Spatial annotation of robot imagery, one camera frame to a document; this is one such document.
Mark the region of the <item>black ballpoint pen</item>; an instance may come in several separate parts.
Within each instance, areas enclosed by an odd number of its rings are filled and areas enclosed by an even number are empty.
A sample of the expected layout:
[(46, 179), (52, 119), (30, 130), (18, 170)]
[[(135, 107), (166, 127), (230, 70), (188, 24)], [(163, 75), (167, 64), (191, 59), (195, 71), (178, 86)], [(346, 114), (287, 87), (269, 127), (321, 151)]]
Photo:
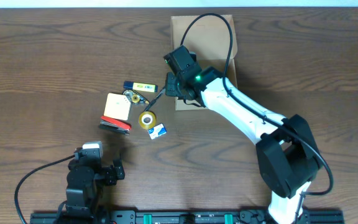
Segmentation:
[(144, 112), (149, 111), (151, 109), (151, 107), (153, 107), (154, 104), (156, 104), (156, 102), (158, 101), (158, 99), (165, 94), (166, 91), (166, 87), (163, 87), (160, 92), (158, 93), (158, 95), (145, 107)]

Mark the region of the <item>correction tape dispenser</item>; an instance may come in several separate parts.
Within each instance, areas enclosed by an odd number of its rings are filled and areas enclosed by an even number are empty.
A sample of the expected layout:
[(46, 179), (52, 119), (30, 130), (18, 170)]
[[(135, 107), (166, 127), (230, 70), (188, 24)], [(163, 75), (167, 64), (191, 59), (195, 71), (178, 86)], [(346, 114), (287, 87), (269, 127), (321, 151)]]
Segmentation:
[(149, 104), (148, 99), (135, 90), (124, 90), (122, 94), (125, 95), (128, 98), (128, 100), (134, 105)]

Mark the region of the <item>cardboard box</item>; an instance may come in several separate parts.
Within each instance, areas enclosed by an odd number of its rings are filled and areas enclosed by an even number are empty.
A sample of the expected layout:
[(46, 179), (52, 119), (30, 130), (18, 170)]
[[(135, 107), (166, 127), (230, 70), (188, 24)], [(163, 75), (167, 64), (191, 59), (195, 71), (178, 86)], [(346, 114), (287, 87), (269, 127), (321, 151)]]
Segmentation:
[(189, 51), (194, 52), (201, 68), (212, 66), (220, 72), (224, 70), (229, 43), (232, 42), (226, 76), (237, 86), (234, 62), (237, 39), (232, 15), (226, 14), (222, 19), (205, 16), (199, 20), (196, 20), (196, 16), (172, 16), (171, 40), (173, 49), (183, 42)]

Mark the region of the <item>cream sticky note pad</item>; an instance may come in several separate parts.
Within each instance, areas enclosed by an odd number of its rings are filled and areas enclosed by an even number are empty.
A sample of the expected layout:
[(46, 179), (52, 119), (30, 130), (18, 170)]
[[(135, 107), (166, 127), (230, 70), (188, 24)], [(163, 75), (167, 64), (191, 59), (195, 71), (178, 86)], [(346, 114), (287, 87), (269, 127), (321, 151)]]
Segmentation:
[(108, 93), (104, 116), (127, 121), (131, 110), (131, 102), (126, 95)]

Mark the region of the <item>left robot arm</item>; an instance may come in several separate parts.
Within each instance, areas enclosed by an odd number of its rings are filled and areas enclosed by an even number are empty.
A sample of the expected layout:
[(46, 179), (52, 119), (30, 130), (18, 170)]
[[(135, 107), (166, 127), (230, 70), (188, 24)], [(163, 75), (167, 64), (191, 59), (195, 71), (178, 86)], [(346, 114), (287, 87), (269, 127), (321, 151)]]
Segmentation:
[(116, 185), (125, 178), (121, 158), (110, 166), (102, 166), (100, 149), (78, 148), (68, 165), (66, 208), (75, 218), (94, 219), (105, 186)]

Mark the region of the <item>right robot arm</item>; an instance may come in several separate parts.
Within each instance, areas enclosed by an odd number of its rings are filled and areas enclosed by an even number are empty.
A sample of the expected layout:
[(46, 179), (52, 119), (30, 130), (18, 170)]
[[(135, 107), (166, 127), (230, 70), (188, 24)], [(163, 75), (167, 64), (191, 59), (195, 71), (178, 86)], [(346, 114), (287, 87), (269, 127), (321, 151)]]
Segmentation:
[(272, 191), (267, 213), (277, 223), (296, 223), (304, 197), (320, 168), (326, 165), (307, 121), (286, 118), (240, 92), (225, 73), (202, 69), (193, 58), (167, 58), (168, 96), (196, 100), (242, 131), (256, 146), (259, 171)]

